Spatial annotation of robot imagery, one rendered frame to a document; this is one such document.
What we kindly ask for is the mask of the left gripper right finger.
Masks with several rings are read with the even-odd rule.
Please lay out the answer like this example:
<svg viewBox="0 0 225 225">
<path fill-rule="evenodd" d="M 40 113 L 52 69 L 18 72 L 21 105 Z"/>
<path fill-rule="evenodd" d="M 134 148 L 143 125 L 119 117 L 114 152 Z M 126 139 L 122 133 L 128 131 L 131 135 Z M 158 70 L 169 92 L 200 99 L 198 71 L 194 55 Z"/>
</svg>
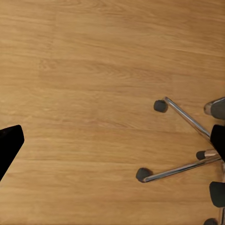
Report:
<svg viewBox="0 0 225 225">
<path fill-rule="evenodd" d="M 215 124 L 210 133 L 210 141 L 217 150 L 223 161 L 225 161 L 225 126 Z"/>
</svg>

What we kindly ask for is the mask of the swivel chair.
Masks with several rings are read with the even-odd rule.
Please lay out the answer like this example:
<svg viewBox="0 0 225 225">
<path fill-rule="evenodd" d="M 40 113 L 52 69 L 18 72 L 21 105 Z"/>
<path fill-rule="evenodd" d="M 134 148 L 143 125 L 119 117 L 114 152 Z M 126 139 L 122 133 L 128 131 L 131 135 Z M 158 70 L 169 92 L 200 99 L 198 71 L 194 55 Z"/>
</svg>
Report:
<svg viewBox="0 0 225 225">
<path fill-rule="evenodd" d="M 178 114 L 180 114 L 196 131 L 198 131 L 208 142 L 210 141 L 210 132 L 202 127 L 196 120 L 189 116 L 184 110 L 178 107 L 171 99 L 164 97 L 154 104 L 154 110 L 164 112 L 166 104 L 170 105 Z M 225 97 L 218 98 L 207 103 L 204 106 L 204 112 L 216 119 L 225 120 Z M 215 161 L 222 162 L 221 182 L 210 183 L 210 196 L 212 203 L 219 208 L 218 224 L 213 220 L 206 220 L 204 225 L 225 225 L 225 161 L 221 158 L 216 149 L 199 151 L 196 154 L 199 161 L 189 163 L 171 170 L 157 173 L 150 176 L 150 172 L 145 168 L 140 168 L 136 174 L 136 178 L 142 183 L 149 183 L 159 180 L 177 173 L 181 173 L 196 167 L 200 167 Z"/>
</svg>

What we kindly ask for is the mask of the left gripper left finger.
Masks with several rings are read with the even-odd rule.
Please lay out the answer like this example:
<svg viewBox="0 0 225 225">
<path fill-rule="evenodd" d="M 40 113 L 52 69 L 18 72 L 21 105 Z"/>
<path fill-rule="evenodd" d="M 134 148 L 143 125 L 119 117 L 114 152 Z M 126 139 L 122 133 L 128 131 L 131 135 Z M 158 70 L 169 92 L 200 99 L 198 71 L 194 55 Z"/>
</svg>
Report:
<svg viewBox="0 0 225 225">
<path fill-rule="evenodd" d="M 4 177 L 23 144 L 24 136 L 21 125 L 0 130 L 0 180 Z"/>
</svg>

